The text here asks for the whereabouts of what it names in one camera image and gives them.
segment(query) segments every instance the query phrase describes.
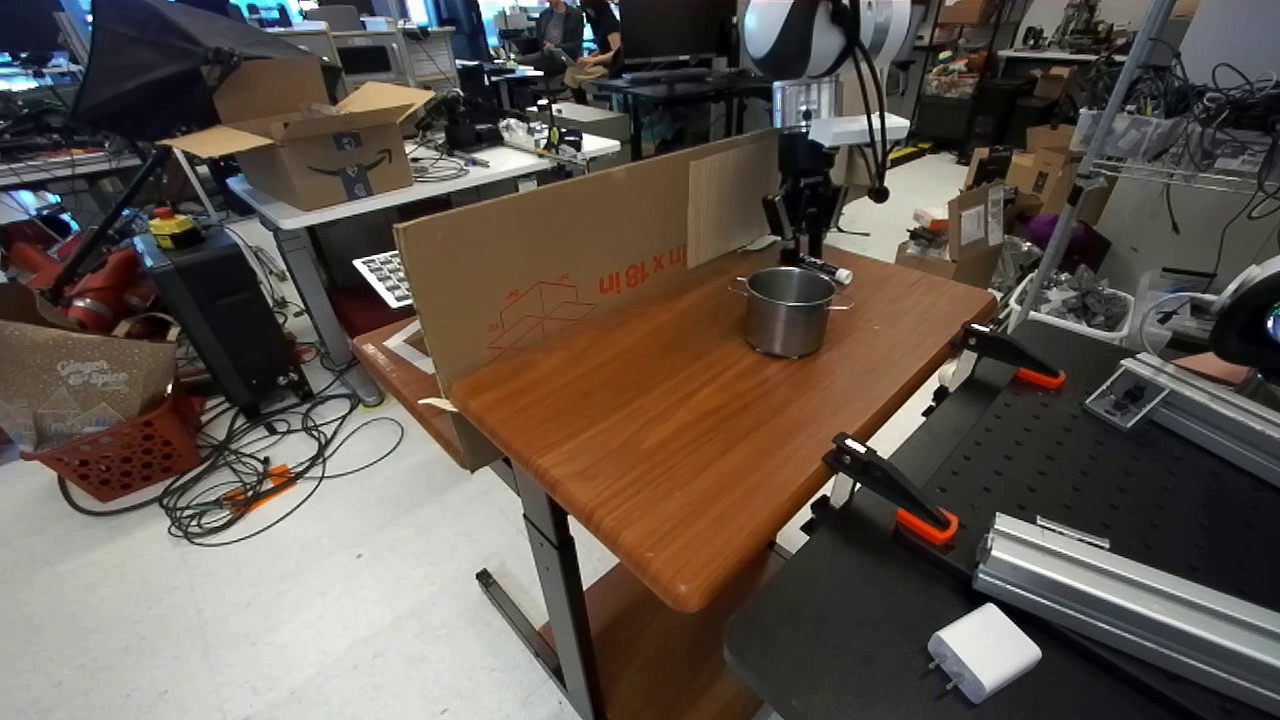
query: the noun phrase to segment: computer monitor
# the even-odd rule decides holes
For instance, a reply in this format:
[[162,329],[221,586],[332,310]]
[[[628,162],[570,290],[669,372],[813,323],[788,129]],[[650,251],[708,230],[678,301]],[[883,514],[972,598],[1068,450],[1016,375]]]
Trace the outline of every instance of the computer monitor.
[[405,83],[396,39],[396,32],[332,32],[332,57],[344,73],[344,88],[350,90],[362,81]]
[[56,0],[3,0],[0,53],[7,53],[22,68],[44,68],[49,57],[61,49],[56,11]]
[[624,53],[645,57],[733,57],[736,0],[645,0],[624,2]]

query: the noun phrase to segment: table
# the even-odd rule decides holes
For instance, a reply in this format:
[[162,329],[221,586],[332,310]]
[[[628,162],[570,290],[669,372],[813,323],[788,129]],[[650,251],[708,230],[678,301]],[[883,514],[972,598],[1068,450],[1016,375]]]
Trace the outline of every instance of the table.
[[[615,156],[621,145],[603,140],[603,137],[582,137],[582,156]],[[277,249],[288,264],[288,277],[315,323],[315,339],[319,350],[329,361],[332,372],[350,364],[350,347],[347,347],[347,331],[337,320],[337,308],[329,301],[325,288],[325,267],[315,256],[315,230],[319,227],[337,227],[347,218],[362,218],[362,214],[380,214],[380,213],[396,213],[406,204],[423,204],[423,199],[446,199],[446,196],[462,196],[462,191],[481,191],[481,186],[500,186],[500,185],[522,185],[534,179],[541,173],[552,173],[554,158],[532,156],[532,152],[516,152],[516,148],[484,148],[471,156],[467,173],[455,179],[426,179],[426,185],[406,185],[396,191],[376,191],[376,196],[358,196],[347,204],[332,204],[332,208],[296,208],[285,204],[258,186],[251,186],[245,176],[233,176],[226,186],[265,218],[265,227],[277,234]],[[347,383],[362,394],[362,400],[380,400],[376,383],[369,383],[358,375],[358,366],[347,372]]]
[[[991,310],[981,288],[843,251],[826,259],[852,267],[852,308],[833,310],[808,361],[743,347],[736,277],[764,259],[733,256],[452,383],[522,498],[554,647],[532,629],[518,636],[581,715],[743,715],[720,623],[775,528],[823,484],[820,449],[833,431],[872,434],[956,331]],[[566,514],[621,554],[592,586],[592,613]],[[645,591],[621,613],[612,586],[631,579]],[[624,647],[621,629],[600,629],[615,614],[631,629]]]
[[728,623],[728,662],[788,720],[1257,715],[1030,614],[1016,614],[1049,651],[1030,677],[981,706],[939,701],[923,641],[981,604],[962,573],[996,508],[1063,519],[1109,534],[1119,554],[1280,606],[1269,554],[1280,493],[1165,427],[1123,434],[1090,421],[1079,400],[1119,347],[1049,323],[1025,323],[1021,339],[1068,366],[1063,394],[1005,389],[1007,366],[985,364],[890,456],[962,514],[944,563],[838,508]]
[[678,73],[631,73],[621,81],[592,83],[600,95],[615,95],[631,114],[631,158],[645,156],[645,111],[662,105],[724,105],[724,137],[741,132],[741,111],[747,95],[768,100],[773,81],[750,73],[710,73],[710,68],[678,68]]
[[110,208],[109,179],[137,173],[141,158],[133,152],[109,148],[56,148],[22,158],[0,158],[0,186],[44,186],[85,179],[95,213]]

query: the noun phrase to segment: box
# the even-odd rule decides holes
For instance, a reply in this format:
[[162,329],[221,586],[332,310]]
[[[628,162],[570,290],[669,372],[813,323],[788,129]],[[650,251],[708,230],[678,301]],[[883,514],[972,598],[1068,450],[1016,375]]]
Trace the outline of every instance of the box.
[[[439,393],[768,234],[773,158],[775,132],[757,132],[396,222]],[[462,416],[452,427],[471,467],[496,460]]]
[[1072,88],[1072,68],[1068,64],[1049,64],[1049,68],[1037,73],[1030,95],[1058,100],[1058,95],[1068,95],[1068,88]]
[[212,95],[221,125],[167,145],[197,156],[235,156],[248,185],[325,208],[413,185],[405,119],[433,90],[358,83],[329,105],[319,58],[248,58]]
[[[1005,185],[1021,191],[1025,208],[1058,214],[1074,186],[1072,125],[1029,129],[1029,152],[1012,152]],[[1090,186],[1074,204],[1079,222],[1095,222],[1109,208],[1111,185]]]
[[1074,162],[1058,152],[1012,152],[1005,185],[1037,196],[1040,213],[1058,213],[1072,199]]
[[991,2],[989,0],[944,0],[935,11],[935,23],[989,23]]
[[1005,186],[968,186],[949,204],[949,230],[923,249],[905,241],[897,264],[989,288],[1005,243]]
[[977,288],[991,285],[996,256],[996,249],[968,249],[958,256],[949,256],[944,249],[918,251],[911,241],[897,249],[897,264]]

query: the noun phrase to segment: red crate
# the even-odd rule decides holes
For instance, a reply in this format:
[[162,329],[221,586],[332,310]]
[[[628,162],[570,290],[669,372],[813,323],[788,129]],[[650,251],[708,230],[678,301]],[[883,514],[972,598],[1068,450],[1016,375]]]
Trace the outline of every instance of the red crate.
[[33,460],[49,462],[67,484],[109,503],[114,495],[197,467],[197,431],[199,400],[189,393],[167,393],[150,412],[133,416],[101,434],[85,434],[51,450],[33,450]]

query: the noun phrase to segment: table leg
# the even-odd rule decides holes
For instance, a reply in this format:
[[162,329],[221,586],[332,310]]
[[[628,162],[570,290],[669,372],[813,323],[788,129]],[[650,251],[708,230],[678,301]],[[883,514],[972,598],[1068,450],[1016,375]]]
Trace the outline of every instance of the table leg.
[[546,647],[546,641],[526,623],[526,614],[489,573],[481,573],[474,579],[500,606],[500,614],[516,629],[516,636],[532,647],[532,656],[564,684],[570,706],[582,720],[596,720],[603,715],[603,693],[566,514],[522,467],[512,467],[507,484],[516,484],[522,503],[526,548],[534,579],[542,586],[554,647]]
[[347,347],[347,331],[332,310],[310,230],[277,230],[271,227],[271,234],[277,234],[278,259],[296,285],[296,297],[302,301],[302,308],[310,314],[325,366],[344,372],[344,383],[358,394],[358,403],[380,403],[382,393],[354,366],[354,355]]
[[645,105],[628,95],[628,114],[631,114],[631,158],[645,156]]

